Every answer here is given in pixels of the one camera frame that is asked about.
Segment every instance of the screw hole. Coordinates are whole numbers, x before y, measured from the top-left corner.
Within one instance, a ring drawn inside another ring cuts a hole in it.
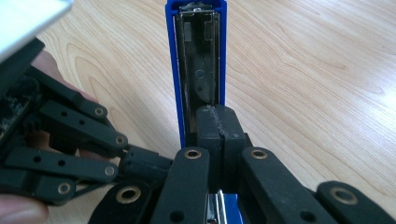
[[[185,157],[187,157],[188,159],[192,159],[192,160],[200,158],[201,155],[202,155],[202,153],[200,151],[197,151],[197,150],[188,150],[184,154]]]
[[[139,199],[141,194],[140,188],[136,186],[129,186],[120,189],[117,193],[117,202],[119,203],[133,203]]]
[[[268,157],[268,154],[262,150],[256,149],[251,152],[251,156],[255,159],[265,159]]]
[[[35,157],[33,158],[33,161],[34,161],[35,163],[39,163],[39,162],[41,162],[41,157],[35,156]]]
[[[339,188],[335,187],[330,189],[330,194],[334,197],[335,200],[337,200],[340,203],[344,204],[357,204],[358,203],[358,197],[351,191],[344,189],[344,188]]]
[[[95,114],[97,116],[102,116],[103,114],[105,114],[105,111],[102,108],[98,107],[95,109]]]
[[[184,220],[184,214],[180,211],[174,211],[171,213],[169,218],[172,222],[178,223]]]
[[[66,165],[66,162],[65,162],[65,161],[58,161],[58,165],[59,165],[59,166],[65,166],[65,165]]]
[[[66,194],[66,193],[68,193],[70,191],[70,188],[71,187],[70,187],[70,185],[68,183],[62,183],[58,187],[58,192],[60,194]]]
[[[118,145],[122,145],[122,144],[124,143],[123,137],[118,136],[118,137],[116,138],[116,143],[117,143]]]
[[[315,222],[317,221],[317,218],[315,217],[314,214],[311,212],[303,211],[300,213],[300,217],[307,222]]]

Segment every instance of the wooden table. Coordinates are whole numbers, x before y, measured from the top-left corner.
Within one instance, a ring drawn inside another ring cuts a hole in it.
[[[396,3],[229,1],[227,100],[307,187],[340,180],[396,217]],[[76,1],[40,39],[130,143],[179,150],[164,0]],[[51,207],[86,223],[105,189]]]

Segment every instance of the finger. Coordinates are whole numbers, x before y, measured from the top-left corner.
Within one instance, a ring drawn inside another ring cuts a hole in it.
[[[50,55],[50,53],[42,50],[37,57],[33,60],[32,66],[35,67],[36,69],[40,70],[44,74],[47,74],[50,77],[53,77],[55,80],[58,82],[64,84],[66,87],[69,89],[72,89],[74,91],[78,91],[81,93],[81,95],[90,101],[97,102],[97,100],[93,97],[91,97],[89,94],[85,93],[84,91],[78,90],[76,87],[70,85],[68,82],[64,81],[64,78],[62,77],[61,72],[58,69],[58,65],[55,61],[55,59]]]
[[[44,223],[49,215],[46,205],[30,198],[0,194],[0,223]]]

